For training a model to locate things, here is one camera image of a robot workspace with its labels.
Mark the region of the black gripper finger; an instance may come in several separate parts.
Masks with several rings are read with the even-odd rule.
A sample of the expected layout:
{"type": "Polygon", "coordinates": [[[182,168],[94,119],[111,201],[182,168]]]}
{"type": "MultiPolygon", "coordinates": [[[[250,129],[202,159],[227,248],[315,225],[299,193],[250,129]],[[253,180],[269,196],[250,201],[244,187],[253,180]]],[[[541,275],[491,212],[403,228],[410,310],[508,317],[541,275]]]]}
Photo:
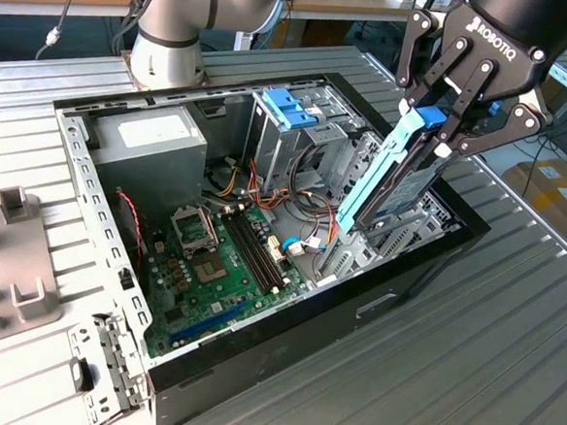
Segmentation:
{"type": "Polygon", "coordinates": [[[444,15],[412,10],[398,57],[397,84],[404,89],[403,107],[435,105],[448,91],[444,80],[471,50],[464,35],[443,42],[444,15]]]}
{"type": "Polygon", "coordinates": [[[460,88],[448,120],[439,129],[435,154],[448,157],[457,152],[467,156],[539,132],[547,125],[548,116],[544,114],[537,88],[538,82],[531,69],[519,74],[495,60],[482,60],[460,88]],[[513,99],[516,103],[501,127],[481,135],[472,132],[492,102],[513,99]]]}

